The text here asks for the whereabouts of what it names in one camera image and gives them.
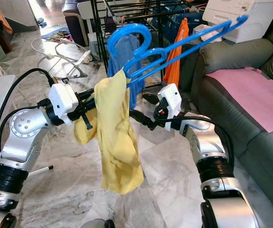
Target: blue plastic hanger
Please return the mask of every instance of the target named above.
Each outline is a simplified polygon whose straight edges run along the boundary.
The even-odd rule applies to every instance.
[[[131,34],[131,33],[140,33],[143,37],[144,37],[144,42],[142,43],[142,45],[134,50],[133,52],[133,55],[134,57],[129,60],[126,65],[124,66],[124,72],[126,74],[126,77],[127,78],[131,78],[132,80],[130,81],[129,84],[127,84],[127,87],[130,87],[132,86],[133,84],[141,81],[141,80],[144,80],[145,78],[151,76],[152,74],[154,74],[155,72],[165,68],[167,65],[191,54],[192,52],[198,50],[200,47],[208,44],[209,42],[213,41],[214,39],[220,37],[220,36],[223,36],[225,33],[229,32],[229,31],[232,31],[234,29],[236,29],[237,27],[239,27],[240,25],[242,25],[246,20],[248,19],[248,16],[246,15],[242,15],[242,16],[239,16],[237,18],[237,23],[232,25],[232,21],[231,20],[228,20],[228,21],[225,21],[225,22],[222,22],[218,25],[215,25],[215,26],[212,26],[208,29],[205,29],[201,32],[198,32],[196,34],[193,34],[181,41],[178,41],[166,48],[161,48],[161,47],[158,47],[158,48],[153,48],[153,49],[149,49],[147,50],[147,48],[149,47],[150,43],[151,43],[151,33],[149,31],[149,29],[145,26],[145,25],[142,25],[142,24],[129,24],[129,25],[126,25],[126,26],[123,26],[121,27],[120,29],[116,30],[113,35],[110,37],[110,39],[108,40],[108,44],[107,44],[107,48],[108,48],[108,52],[113,56],[113,57],[117,57],[117,51],[116,51],[116,44],[117,42],[123,37],[123,36],[126,36],[128,34]],[[171,50],[183,45],[183,44],[186,44],[192,40],[195,40],[195,39],[198,39],[199,37],[209,33],[209,32],[212,32],[212,31],[216,31],[216,30],[220,30],[222,29],[221,32],[219,32],[218,34],[216,34],[215,36],[209,38],[208,40],[206,41],[203,41],[202,43],[188,49],[187,51],[183,52],[182,54],[180,54],[179,56],[171,59],[170,61],[168,62],[165,62],[164,64],[158,66],[160,63],[162,63],[163,61],[165,61],[167,59],[167,54],[168,52],[170,52]],[[159,54],[161,57],[148,64],[147,66],[135,71],[134,73],[130,74],[129,73],[129,69],[135,64],[137,63],[138,61],[144,59],[144,58],[147,58],[148,56],[152,56],[152,55],[156,55],[156,54]],[[148,71],[150,70],[151,68],[154,68],[152,69],[151,71],[149,71],[148,73],[146,73],[145,75],[142,75],[145,71]]]

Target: floor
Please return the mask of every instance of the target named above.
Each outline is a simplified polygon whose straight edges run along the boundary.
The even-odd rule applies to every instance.
[[[36,67],[42,57],[30,48],[40,31],[16,34],[1,66],[7,74],[20,76]],[[39,40],[36,47],[53,52],[54,43]],[[75,46],[65,46],[63,54],[81,54]],[[45,61],[48,69],[56,60]],[[69,65],[61,62],[51,72],[65,77]],[[106,77],[104,66],[83,66],[88,77],[70,79],[79,92],[93,87]],[[147,83],[157,81],[151,77]],[[49,86],[40,74],[24,79],[15,92],[16,107],[34,105],[48,96]],[[137,109],[151,115],[154,107],[138,97]],[[73,127],[53,128],[44,138],[41,155],[34,170],[53,165],[54,169],[28,178],[21,200],[13,213],[18,228],[80,228],[91,219],[113,219],[117,228],[200,228],[200,203],[203,201],[200,180],[190,152],[189,142],[174,130],[156,128],[153,132],[131,120],[138,137],[140,159],[146,176],[143,184],[127,195],[119,195],[100,187],[101,160],[96,139],[80,145]],[[236,159],[235,176],[252,205],[261,228],[273,228],[273,205],[252,177]]]
[[[28,0],[35,18],[43,18],[46,28],[65,26],[65,16],[61,12],[66,0]]]

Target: gray leather couch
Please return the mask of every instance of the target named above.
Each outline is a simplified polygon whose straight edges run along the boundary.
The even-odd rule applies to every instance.
[[[205,76],[218,69],[251,66],[261,68],[273,79],[273,21],[267,34],[265,38],[244,43],[222,41],[202,47],[195,67],[191,98],[201,114],[228,130],[236,157],[273,203],[273,132],[267,133],[218,81]]]

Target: pink mat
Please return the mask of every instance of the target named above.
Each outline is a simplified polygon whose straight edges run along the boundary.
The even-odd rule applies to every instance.
[[[250,68],[217,70],[216,79],[267,132],[273,132],[273,80]]]

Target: yellow cloth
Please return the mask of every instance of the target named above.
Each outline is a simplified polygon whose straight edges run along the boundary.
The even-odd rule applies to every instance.
[[[120,194],[131,192],[143,180],[137,139],[129,121],[129,89],[123,70],[94,87],[96,109],[87,112],[93,129],[82,118],[75,121],[74,134],[81,144],[97,137],[102,159],[102,188]]]

